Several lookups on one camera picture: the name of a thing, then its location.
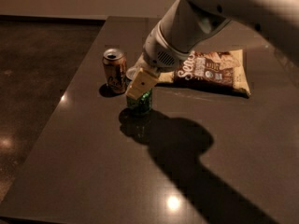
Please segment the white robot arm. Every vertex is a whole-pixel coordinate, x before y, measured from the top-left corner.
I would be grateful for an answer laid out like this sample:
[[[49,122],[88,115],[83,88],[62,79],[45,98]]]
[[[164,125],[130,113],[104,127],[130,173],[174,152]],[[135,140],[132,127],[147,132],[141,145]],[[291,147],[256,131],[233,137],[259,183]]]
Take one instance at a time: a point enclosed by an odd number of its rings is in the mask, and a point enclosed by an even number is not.
[[[192,48],[240,22],[299,62],[299,0],[176,0],[148,35],[126,95],[137,99],[178,67]]]

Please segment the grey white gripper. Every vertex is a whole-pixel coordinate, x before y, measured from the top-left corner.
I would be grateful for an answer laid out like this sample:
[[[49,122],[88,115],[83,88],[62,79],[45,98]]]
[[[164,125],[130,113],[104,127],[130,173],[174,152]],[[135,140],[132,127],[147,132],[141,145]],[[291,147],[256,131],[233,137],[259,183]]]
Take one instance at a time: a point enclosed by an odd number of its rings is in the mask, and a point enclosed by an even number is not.
[[[176,21],[159,21],[144,43],[142,53],[126,76],[129,85],[126,95],[137,100],[152,89],[159,81],[159,75],[174,71],[190,53],[183,37],[184,26]]]

